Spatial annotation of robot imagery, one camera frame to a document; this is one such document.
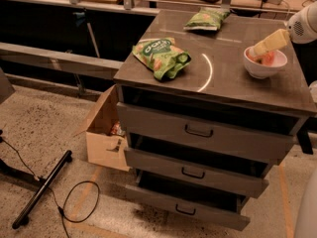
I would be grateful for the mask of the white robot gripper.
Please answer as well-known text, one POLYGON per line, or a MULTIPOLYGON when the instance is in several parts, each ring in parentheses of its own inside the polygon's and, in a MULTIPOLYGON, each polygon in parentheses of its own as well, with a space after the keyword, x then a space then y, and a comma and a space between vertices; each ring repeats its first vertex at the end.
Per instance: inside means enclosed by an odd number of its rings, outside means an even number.
POLYGON ((317 1, 295 13, 288 20, 286 28, 288 31, 278 29, 256 43, 252 47, 252 55, 257 57, 282 49, 290 39, 295 44, 308 44, 317 40, 317 1))

